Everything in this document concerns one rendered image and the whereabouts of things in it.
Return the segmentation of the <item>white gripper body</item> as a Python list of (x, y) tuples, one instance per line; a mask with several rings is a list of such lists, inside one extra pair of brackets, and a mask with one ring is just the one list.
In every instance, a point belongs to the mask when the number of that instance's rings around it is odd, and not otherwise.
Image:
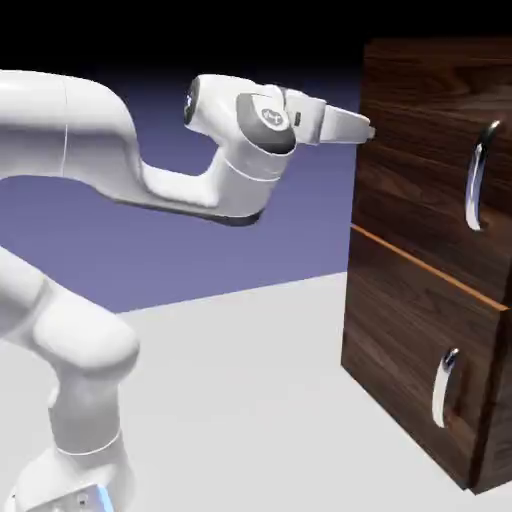
[(364, 144), (370, 119), (352, 111), (327, 105), (320, 130), (321, 143)]

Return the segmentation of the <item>dark wood cabinet door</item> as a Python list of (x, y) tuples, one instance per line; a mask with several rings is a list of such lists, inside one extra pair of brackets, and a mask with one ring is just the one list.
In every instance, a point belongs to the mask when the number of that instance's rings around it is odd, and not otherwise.
[[(512, 308), (512, 36), (372, 39), (360, 110), (376, 133), (357, 153), (354, 223)], [(493, 120), (476, 232), (467, 172)]]
[[(433, 383), (453, 347), (439, 428)], [(512, 482), (511, 309), (352, 227), (341, 364), (460, 487)]]

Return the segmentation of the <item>dark wood cabinet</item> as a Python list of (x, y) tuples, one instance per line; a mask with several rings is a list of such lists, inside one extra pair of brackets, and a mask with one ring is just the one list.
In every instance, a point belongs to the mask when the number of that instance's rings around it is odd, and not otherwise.
[(512, 35), (364, 51), (342, 367), (462, 488), (512, 483)]

